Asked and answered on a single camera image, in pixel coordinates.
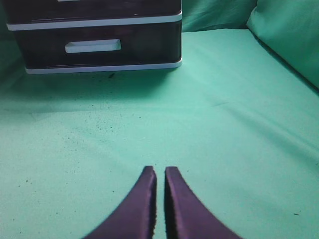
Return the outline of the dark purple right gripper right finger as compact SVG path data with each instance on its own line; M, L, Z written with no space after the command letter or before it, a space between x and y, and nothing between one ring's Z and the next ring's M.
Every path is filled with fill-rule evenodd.
M197 198L179 169L165 169L164 217L168 239L239 239Z

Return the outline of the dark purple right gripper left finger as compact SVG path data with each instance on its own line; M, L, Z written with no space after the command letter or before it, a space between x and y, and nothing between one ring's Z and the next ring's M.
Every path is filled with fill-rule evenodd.
M133 188L116 209L86 239L151 239L157 219L157 177L143 168Z

